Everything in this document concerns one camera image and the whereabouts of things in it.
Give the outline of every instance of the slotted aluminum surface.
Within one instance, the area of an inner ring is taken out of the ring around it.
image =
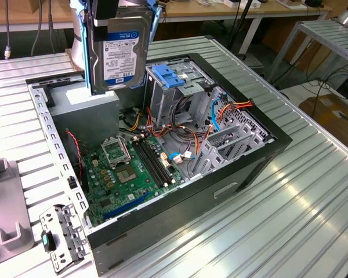
[[[190,52],[199,52],[253,98],[293,142],[252,186],[104,277],[343,277],[348,272],[348,150],[213,40],[156,42],[149,58]],[[65,54],[0,61],[0,156],[19,163],[37,242],[1,263],[0,277],[53,277],[38,216],[67,198],[24,79],[67,71],[72,68]],[[63,276],[95,277],[91,257]]]
[[[303,21],[299,29],[348,60],[348,27],[335,20]]]

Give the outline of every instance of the cardboard box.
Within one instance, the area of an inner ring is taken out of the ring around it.
[[[308,98],[299,108],[311,116],[315,99],[315,97]],[[338,96],[334,94],[320,96],[313,118],[348,147],[348,105]]]
[[[5,0],[0,0],[0,8],[5,9]],[[14,10],[23,13],[34,13],[39,8],[39,0],[9,0],[10,11]]]

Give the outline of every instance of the blue plastic latch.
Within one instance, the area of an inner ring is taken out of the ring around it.
[[[166,88],[173,88],[184,85],[185,81],[180,79],[167,65],[154,65],[152,66],[153,72],[161,81],[164,82]]]

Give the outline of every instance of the red cable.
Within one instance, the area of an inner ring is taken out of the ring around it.
[[[72,139],[75,142],[76,145],[76,149],[77,149],[77,155],[79,158],[79,168],[80,168],[80,179],[81,179],[81,172],[82,172],[82,165],[81,165],[81,152],[80,152],[80,147],[79,147],[79,143],[77,142],[77,139],[75,137],[75,135],[73,135],[70,131],[66,130],[66,133],[72,137]]]

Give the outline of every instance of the blue pcie slot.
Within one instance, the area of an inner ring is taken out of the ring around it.
[[[138,199],[131,201],[130,203],[127,203],[121,207],[118,207],[112,211],[110,211],[109,213],[105,213],[104,214],[104,220],[111,218],[113,216],[116,216],[120,213],[123,213],[126,210],[131,209],[132,207],[137,206],[138,204],[142,204],[144,202],[144,199],[148,196],[148,194],[150,194],[150,192],[148,191],[147,193],[145,193],[143,196],[139,197]]]

